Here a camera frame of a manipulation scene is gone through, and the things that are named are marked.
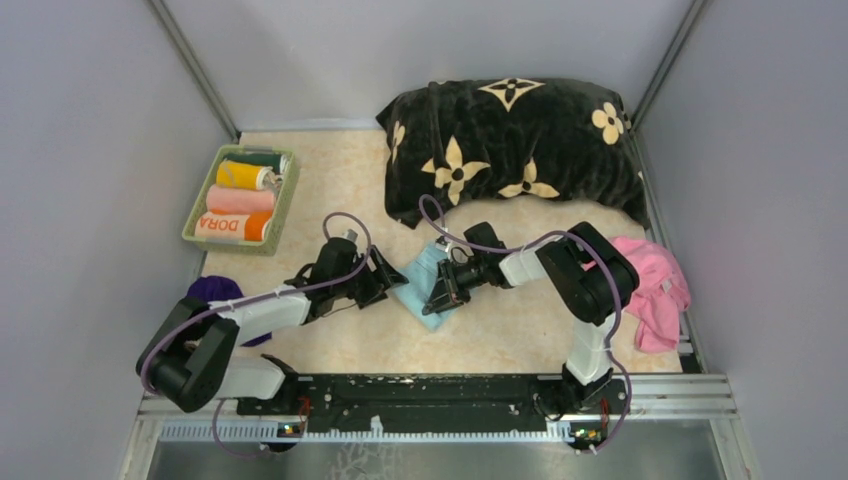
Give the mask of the black floral blanket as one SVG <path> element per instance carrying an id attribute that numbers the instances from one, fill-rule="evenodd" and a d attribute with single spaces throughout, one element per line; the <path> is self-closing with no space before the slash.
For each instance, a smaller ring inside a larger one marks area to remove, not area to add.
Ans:
<path id="1" fill-rule="evenodd" d="M 432 82 L 376 117 L 389 156 L 384 209 L 415 228 L 423 195 L 450 210 L 530 196 L 592 201 L 648 226 L 644 181 L 623 98 L 565 78 Z"/>

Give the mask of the purple towel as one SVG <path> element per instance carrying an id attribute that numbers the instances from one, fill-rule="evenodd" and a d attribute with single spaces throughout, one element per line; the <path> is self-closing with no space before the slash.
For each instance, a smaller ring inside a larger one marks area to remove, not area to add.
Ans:
<path id="1" fill-rule="evenodd" d="M 238 300 L 244 296 L 236 281 L 217 275 L 198 277 L 186 292 L 186 297 L 206 305 L 219 301 Z"/>

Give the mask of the light blue towel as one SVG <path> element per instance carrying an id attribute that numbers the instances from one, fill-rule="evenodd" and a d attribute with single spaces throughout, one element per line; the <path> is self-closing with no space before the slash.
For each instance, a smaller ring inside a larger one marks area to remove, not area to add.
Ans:
<path id="1" fill-rule="evenodd" d="M 394 289 L 398 300 L 431 332 L 438 330 L 452 315 L 451 312 L 423 314 L 438 279 L 437 264 L 447 259 L 444 244 L 427 244 L 410 263 L 399 269 L 408 282 Z"/>

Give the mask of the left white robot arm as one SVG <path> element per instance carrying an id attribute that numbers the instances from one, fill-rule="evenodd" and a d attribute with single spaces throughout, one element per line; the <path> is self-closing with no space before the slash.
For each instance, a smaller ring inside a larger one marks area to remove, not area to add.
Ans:
<path id="1" fill-rule="evenodd" d="M 243 356 L 238 347 L 276 330 L 299 327 L 329 314 L 349 299 L 364 309 L 407 284 L 380 251 L 359 252 L 332 237 L 316 261 L 276 289 L 235 300 L 181 299 L 137 360 L 143 387 L 192 413 L 215 399 L 256 399 L 277 414 L 300 399 L 297 372 L 267 354 Z"/>

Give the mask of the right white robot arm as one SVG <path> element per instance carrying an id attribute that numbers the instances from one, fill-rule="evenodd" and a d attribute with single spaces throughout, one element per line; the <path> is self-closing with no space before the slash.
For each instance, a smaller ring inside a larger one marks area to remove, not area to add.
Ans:
<path id="1" fill-rule="evenodd" d="M 437 277 L 424 314 L 458 308 L 471 291 L 489 284 L 502 289 L 547 279 L 576 318 L 574 344 L 563 366 L 563 398 L 576 412 L 590 411 L 611 380 L 609 335 L 640 284 L 624 254 L 589 222 L 565 237 L 537 246 L 507 250 L 491 224 L 481 222 L 464 232 L 474 253 L 464 262 L 437 263 Z"/>

